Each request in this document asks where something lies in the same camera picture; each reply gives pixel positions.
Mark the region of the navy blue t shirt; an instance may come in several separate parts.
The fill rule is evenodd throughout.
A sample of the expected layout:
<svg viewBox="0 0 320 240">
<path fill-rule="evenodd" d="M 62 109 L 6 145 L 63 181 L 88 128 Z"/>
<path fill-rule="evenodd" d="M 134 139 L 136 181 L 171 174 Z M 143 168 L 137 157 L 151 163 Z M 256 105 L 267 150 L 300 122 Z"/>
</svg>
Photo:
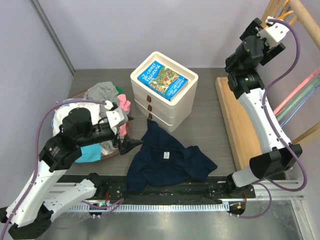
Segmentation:
<svg viewBox="0 0 320 240">
<path fill-rule="evenodd" d="M 218 168 L 197 145 L 183 146 L 153 120 L 147 120 L 141 140 L 126 175 L 129 192 L 143 191 L 146 186 L 173 186 L 189 179 L 205 182 Z"/>
</svg>

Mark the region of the yellow hanger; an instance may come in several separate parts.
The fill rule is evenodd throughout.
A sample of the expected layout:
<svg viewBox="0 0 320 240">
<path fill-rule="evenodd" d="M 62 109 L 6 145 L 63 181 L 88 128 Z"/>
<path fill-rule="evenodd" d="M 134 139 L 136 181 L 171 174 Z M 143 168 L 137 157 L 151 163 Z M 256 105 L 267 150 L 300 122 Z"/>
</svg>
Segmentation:
<svg viewBox="0 0 320 240">
<path fill-rule="evenodd" d="M 276 17 L 277 20 L 285 20 L 288 16 L 292 15 L 294 11 L 289 6 L 289 0 L 285 0 L 284 4 L 282 6 L 282 12 L 278 17 Z M 292 17 L 292 19 L 289 21 L 290 25 L 293 25 L 298 20 L 298 17 L 295 15 Z"/>
</svg>

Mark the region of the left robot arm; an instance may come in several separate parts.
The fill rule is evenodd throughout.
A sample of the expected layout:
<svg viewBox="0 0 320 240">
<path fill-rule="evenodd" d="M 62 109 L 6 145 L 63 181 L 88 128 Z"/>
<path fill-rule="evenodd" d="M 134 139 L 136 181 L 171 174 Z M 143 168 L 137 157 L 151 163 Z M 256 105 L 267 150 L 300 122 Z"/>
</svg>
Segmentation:
<svg viewBox="0 0 320 240">
<path fill-rule="evenodd" d="M 90 173 L 73 188 L 48 198 L 48 193 L 72 164 L 82 156 L 81 148 L 111 141 L 124 155 L 143 142 L 128 135 L 119 138 L 117 128 L 132 120 L 117 108 L 107 113 L 107 122 L 92 123 L 87 108 L 74 108 L 63 118 L 59 133 L 50 138 L 38 155 L 37 168 L 23 191 L 9 206 L 0 210 L 4 231 L 14 240 L 40 237 L 52 222 L 66 210 L 86 199 L 102 199 L 108 184 L 97 173 Z"/>
</svg>

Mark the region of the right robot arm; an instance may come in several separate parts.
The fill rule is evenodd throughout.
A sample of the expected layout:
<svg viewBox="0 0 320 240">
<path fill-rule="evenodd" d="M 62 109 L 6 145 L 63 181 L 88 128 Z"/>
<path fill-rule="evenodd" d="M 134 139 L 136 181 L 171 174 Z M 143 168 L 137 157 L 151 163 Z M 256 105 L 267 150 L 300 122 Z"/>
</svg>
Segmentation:
<svg viewBox="0 0 320 240">
<path fill-rule="evenodd" d="M 282 39 L 292 28 L 272 16 L 265 23 L 263 27 L 255 18 L 240 36 L 241 44 L 225 60 L 229 89 L 249 115 L 262 152 L 247 167 L 227 176 L 225 190 L 233 198 L 254 183 L 288 171 L 303 152 L 284 133 L 267 99 L 270 88 L 257 72 L 258 65 L 264 66 L 285 49 Z"/>
</svg>

